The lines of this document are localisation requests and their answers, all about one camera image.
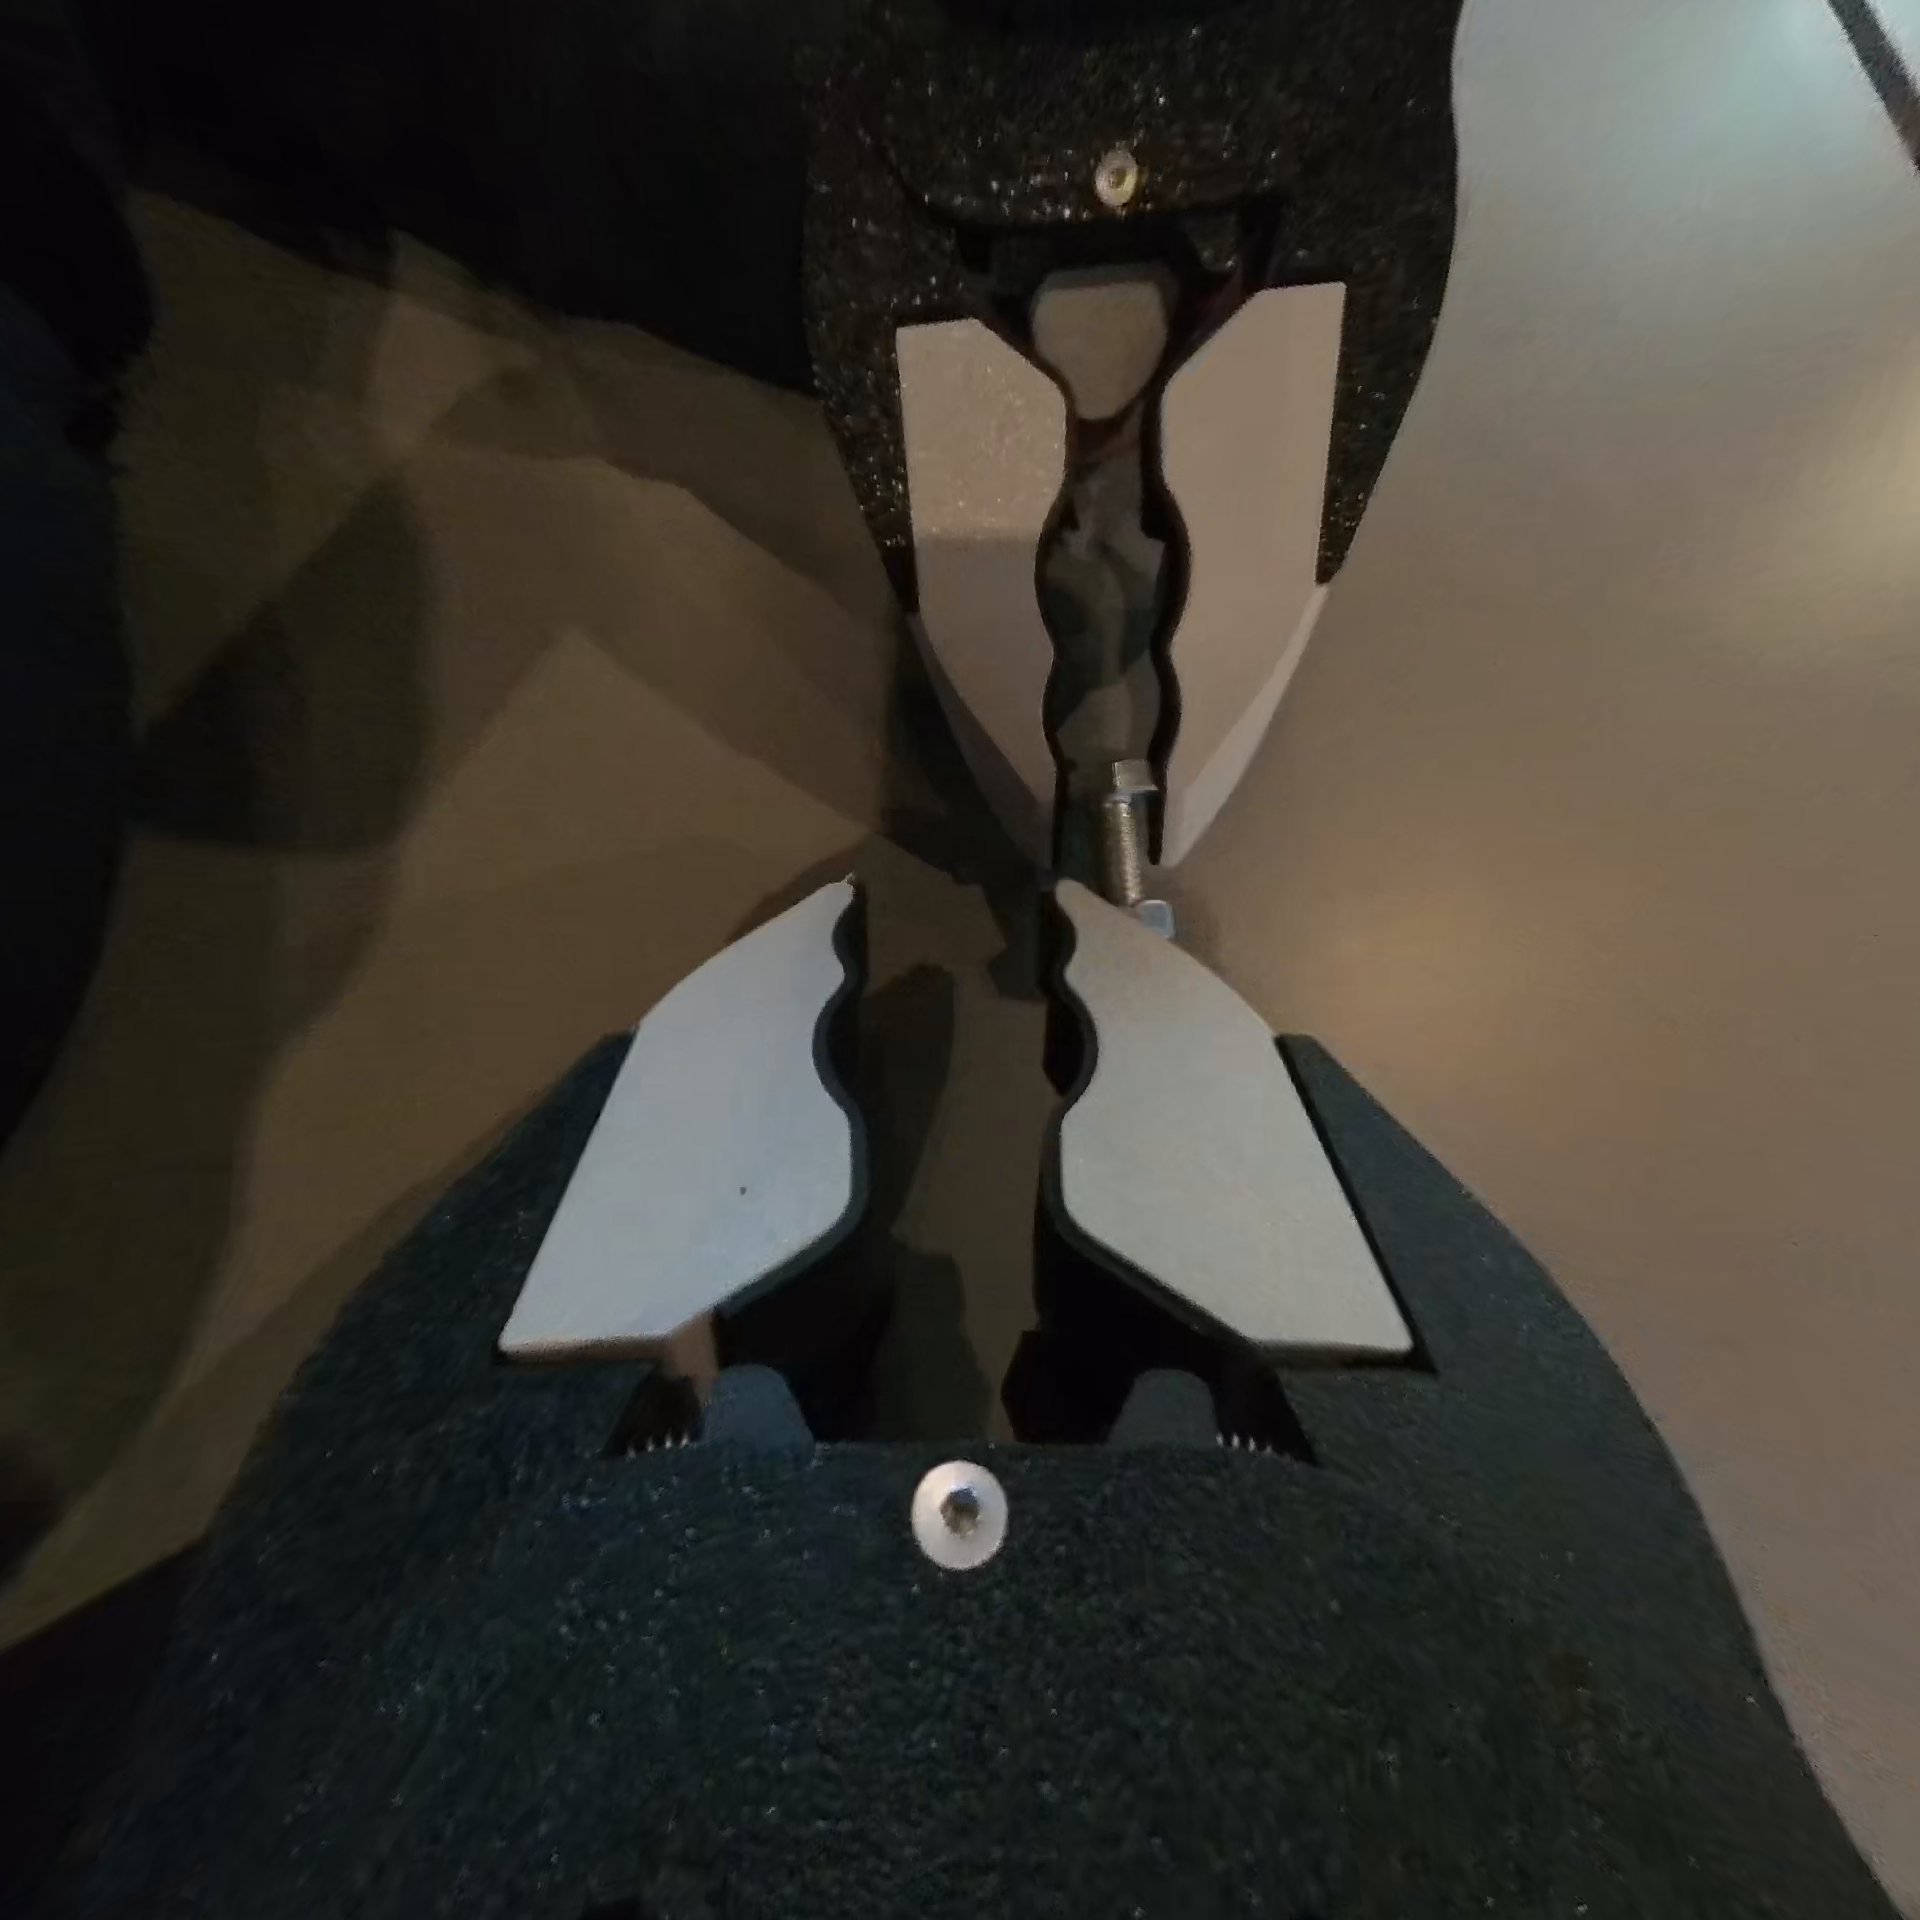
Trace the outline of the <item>silver hex bolt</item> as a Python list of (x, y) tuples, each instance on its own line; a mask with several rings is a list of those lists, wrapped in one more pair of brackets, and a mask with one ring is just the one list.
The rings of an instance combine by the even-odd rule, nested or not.
[(1158, 781), (1147, 758), (1116, 758), (1095, 783), (1099, 886), (1105, 898), (1131, 915), (1147, 900), (1156, 795)]

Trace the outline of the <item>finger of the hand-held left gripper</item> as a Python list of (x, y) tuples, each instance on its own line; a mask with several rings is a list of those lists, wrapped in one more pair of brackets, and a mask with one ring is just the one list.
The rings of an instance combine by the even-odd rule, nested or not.
[(1185, 538), (1161, 852), (1179, 867), (1250, 771), (1329, 600), (1319, 580), (1347, 288), (1249, 295), (1173, 371), (1158, 464)]
[(1066, 395), (980, 319), (895, 331), (917, 607), (908, 623), (963, 762), (1019, 854), (1053, 859), (1057, 664), (1041, 542), (1066, 490)]

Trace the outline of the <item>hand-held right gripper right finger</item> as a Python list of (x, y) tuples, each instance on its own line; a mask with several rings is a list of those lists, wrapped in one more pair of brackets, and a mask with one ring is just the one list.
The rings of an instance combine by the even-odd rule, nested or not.
[(1404, 1364), (1418, 1339), (1279, 1038), (1079, 879), (1050, 898), (1067, 1068), (1047, 1203), (1070, 1245), (1273, 1360)]

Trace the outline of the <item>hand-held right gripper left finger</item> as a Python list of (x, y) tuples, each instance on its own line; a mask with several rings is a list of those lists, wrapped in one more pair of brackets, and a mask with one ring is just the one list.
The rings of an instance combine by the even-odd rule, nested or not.
[(503, 1360), (654, 1360), (708, 1384), (723, 1317), (853, 1234), (866, 1122), (833, 1040), (865, 967), (865, 894), (830, 879), (636, 1022), (499, 1332)]

